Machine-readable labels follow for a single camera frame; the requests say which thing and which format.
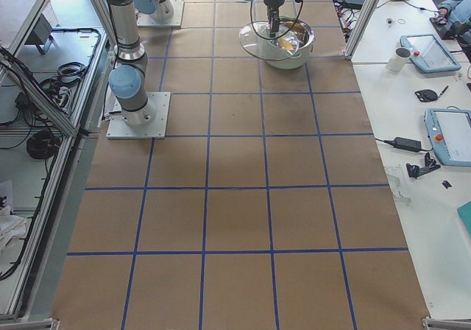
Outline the glass pot lid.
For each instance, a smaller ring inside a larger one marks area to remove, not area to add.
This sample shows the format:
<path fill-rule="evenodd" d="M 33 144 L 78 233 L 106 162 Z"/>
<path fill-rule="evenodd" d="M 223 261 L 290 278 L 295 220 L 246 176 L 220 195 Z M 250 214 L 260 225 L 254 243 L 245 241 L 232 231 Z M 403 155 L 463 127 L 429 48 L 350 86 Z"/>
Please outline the glass pot lid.
<path fill-rule="evenodd" d="M 285 60 L 298 50 L 300 41 L 296 34 L 280 25 L 274 38 L 269 37 L 267 21 L 256 21 L 241 28 L 238 35 L 242 48 L 262 60 Z"/>

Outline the white cooking pot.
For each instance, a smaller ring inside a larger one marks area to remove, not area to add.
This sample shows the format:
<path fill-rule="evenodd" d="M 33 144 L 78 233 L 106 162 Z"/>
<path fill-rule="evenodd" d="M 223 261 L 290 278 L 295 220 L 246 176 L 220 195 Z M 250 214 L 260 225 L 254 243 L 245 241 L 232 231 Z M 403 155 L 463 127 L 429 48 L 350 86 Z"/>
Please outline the white cooking pot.
<path fill-rule="evenodd" d="M 282 17 L 279 32 L 269 40 L 269 28 L 263 22 L 257 28 L 256 55 L 276 69 L 291 70 L 304 65 L 314 49 L 315 35 L 303 21 Z"/>

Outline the white power strip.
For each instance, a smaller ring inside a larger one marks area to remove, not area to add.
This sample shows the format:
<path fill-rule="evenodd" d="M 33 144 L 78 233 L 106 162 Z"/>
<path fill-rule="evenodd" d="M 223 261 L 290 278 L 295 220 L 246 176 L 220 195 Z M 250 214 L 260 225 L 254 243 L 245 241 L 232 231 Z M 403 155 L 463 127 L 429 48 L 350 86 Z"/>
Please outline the white power strip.
<path fill-rule="evenodd" d="M 333 0 L 333 5 L 339 19 L 343 36 L 347 41 L 350 38 L 357 21 L 355 11 L 347 0 Z"/>

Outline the white mug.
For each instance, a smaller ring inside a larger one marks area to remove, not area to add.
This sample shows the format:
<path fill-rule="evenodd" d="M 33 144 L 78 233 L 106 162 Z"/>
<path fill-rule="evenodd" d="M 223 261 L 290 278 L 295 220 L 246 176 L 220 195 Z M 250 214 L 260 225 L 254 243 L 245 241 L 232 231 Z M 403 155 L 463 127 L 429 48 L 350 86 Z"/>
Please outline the white mug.
<path fill-rule="evenodd" d="M 405 47 L 398 47 L 386 64 L 386 68 L 394 73 L 400 72 L 411 57 L 411 50 Z"/>

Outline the blue teach pendant far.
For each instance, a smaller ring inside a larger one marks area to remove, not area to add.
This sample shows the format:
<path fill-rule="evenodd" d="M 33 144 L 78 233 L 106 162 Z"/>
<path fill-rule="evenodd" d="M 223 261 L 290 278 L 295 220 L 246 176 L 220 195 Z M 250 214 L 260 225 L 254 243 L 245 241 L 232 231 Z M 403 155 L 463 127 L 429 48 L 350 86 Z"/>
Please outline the blue teach pendant far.
<path fill-rule="evenodd" d="M 400 44 L 411 51 L 412 63 L 424 73 L 461 69 L 460 63 L 435 34 L 402 35 Z"/>

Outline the blue teach pendant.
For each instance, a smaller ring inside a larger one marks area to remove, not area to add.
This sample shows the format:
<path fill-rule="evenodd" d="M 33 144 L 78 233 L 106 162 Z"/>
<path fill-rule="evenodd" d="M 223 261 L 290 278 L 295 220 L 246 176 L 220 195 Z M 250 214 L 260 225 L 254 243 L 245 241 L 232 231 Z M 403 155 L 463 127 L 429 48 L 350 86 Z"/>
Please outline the blue teach pendant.
<path fill-rule="evenodd" d="M 424 123 L 435 156 L 442 164 L 470 167 L 469 110 L 427 109 Z"/>
<path fill-rule="evenodd" d="M 400 44 L 411 51 L 412 63 L 424 73 L 461 69 L 460 63 L 435 34 L 402 35 Z"/>

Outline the black round pouch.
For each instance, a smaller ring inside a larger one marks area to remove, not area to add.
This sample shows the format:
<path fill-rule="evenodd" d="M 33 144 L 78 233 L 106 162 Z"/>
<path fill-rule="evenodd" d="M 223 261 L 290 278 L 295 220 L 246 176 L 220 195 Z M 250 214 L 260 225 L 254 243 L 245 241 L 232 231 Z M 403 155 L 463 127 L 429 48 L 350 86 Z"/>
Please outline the black round pouch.
<path fill-rule="evenodd" d="M 422 89 L 414 92 L 420 102 L 435 102 L 439 96 L 431 89 Z"/>

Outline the black power adapter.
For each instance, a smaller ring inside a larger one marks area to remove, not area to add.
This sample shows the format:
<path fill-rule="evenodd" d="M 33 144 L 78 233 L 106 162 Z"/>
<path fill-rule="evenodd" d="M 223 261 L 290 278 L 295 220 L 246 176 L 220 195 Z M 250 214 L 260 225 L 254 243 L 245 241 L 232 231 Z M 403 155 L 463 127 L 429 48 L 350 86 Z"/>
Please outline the black power adapter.
<path fill-rule="evenodd" d="M 420 152 L 422 150 L 422 143 L 409 138 L 396 137 L 393 140 L 393 147 L 409 152 Z"/>

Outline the brown grid table mat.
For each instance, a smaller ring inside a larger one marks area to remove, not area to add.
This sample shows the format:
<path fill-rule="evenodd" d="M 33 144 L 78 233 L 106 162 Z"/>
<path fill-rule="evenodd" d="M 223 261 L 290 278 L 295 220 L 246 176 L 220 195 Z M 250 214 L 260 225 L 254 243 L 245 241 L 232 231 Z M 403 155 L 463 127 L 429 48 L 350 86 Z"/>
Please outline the brown grid table mat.
<path fill-rule="evenodd" d="M 420 329 L 428 310 L 331 0 L 304 66 L 250 57 L 262 3 L 183 0 L 144 29 L 166 137 L 91 136 L 52 307 L 62 329 Z"/>

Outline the blue teach pendant near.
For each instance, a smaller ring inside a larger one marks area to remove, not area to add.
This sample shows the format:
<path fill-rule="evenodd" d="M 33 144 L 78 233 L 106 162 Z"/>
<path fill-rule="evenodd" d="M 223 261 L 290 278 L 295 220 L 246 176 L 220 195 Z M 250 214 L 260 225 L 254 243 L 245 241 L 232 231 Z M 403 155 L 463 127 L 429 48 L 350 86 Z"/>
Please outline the blue teach pendant near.
<path fill-rule="evenodd" d="M 469 110 L 427 109 L 424 123 L 435 156 L 442 164 L 470 167 Z"/>

